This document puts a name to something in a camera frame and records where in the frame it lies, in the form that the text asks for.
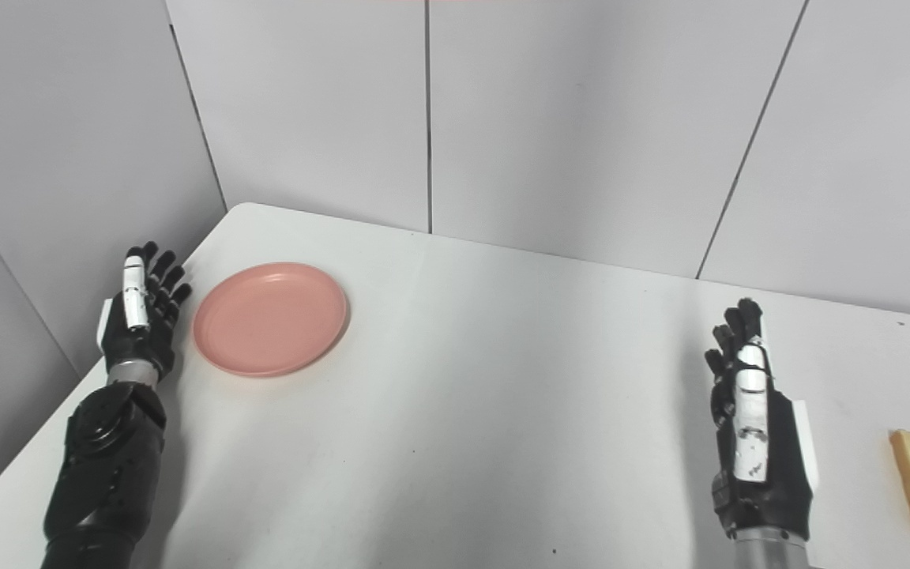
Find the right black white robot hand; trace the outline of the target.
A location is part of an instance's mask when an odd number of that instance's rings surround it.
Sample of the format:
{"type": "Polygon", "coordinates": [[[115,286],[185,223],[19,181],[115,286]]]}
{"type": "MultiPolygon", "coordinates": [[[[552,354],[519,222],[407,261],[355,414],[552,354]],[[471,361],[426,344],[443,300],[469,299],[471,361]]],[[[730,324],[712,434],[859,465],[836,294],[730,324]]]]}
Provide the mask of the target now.
{"type": "Polygon", "coordinates": [[[710,411],[720,469],[712,482],[715,514],[727,536],[774,527],[811,537],[814,498],[795,405],[774,385],[761,306],[740,299],[713,328],[705,353],[713,374],[710,411]]]}

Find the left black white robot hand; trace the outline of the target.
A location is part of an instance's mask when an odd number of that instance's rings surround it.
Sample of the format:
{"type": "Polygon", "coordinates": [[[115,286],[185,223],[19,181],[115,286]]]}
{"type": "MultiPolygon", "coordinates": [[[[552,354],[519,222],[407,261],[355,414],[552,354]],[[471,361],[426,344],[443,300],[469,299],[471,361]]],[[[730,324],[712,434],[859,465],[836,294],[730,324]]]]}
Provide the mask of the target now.
{"type": "Polygon", "coordinates": [[[154,241],[127,251],[122,287],[104,302],[97,329],[108,382],[155,389],[173,371],[175,328],[191,294],[174,251],[161,251],[154,241]]]}

